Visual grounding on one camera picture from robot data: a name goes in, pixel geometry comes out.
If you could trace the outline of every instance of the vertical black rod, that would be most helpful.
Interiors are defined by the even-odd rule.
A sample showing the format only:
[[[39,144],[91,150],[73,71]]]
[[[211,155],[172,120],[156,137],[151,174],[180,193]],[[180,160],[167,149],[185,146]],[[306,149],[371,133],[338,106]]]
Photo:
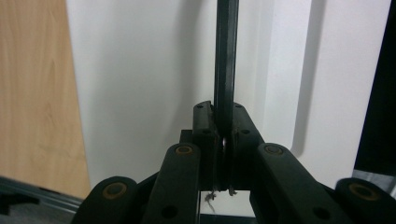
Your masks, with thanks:
[[[216,31],[215,123],[221,137],[233,126],[233,83],[239,0],[219,0]]]

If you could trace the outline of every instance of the white wall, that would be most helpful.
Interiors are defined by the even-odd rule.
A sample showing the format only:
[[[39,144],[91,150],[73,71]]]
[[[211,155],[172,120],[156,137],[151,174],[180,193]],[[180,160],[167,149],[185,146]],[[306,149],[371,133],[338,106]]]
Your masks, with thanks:
[[[235,101],[330,187],[352,173],[389,3],[240,1]],[[67,6],[91,184],[141,181],[213,99],[216,1]],[[252,214],[246,194],[213,204]]]

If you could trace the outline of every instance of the black plastic mount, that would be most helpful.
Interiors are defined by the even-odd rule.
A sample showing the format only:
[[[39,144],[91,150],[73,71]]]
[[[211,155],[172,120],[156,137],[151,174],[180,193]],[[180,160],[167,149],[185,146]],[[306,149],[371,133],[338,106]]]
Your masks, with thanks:
[[[194,107],[192,130],[170,147],[160,172],[136,184],[126,177],[99,183],[73,223],[199,223],[202,190],[250,190],[258,223],[396,223],[396,201],[356,178],[329,189],[288,149],[264,143],[248,112],[233,106],[231,144],[219,142],[213,106]]]

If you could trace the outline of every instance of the wooden cabinet door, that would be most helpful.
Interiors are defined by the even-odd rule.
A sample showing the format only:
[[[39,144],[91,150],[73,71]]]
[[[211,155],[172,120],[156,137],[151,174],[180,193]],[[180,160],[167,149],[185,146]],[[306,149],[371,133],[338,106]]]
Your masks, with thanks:
[[[64,0],[0,1],[0,175],[90,191]]]

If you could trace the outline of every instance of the bolt hole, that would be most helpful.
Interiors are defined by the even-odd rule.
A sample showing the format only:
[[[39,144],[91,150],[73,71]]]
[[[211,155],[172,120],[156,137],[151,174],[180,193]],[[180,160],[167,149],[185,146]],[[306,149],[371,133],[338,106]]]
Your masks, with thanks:
[[[366,201],[377,201],[380,198],[377,192],[358,183],[350,184],[349,190],[359,198]]]
[[[330,219],[330,213],[324,208],[321,207],[315,207],[313,209],[315,216],[317,216],[320,219],[328,220]]]
[[[121,197],[127,190],[127,186],[124,183],[116,182],[109,184],[103,190],[103,196],[106,199],[113,200]]]
[[[161,214],[164,218],[173,218],[177,215],[177,208],[173,205],[168,205],[163,208]]]
[[[177,155],[188,155],[192,153],[192,147],[178,147],[176,149]]]
[[[272,155],[276,155],[276,156],[280,156],[283,154],[283,150],[280,147],[276,147],[276,146],[266,146],[265,151],[272,154]]]

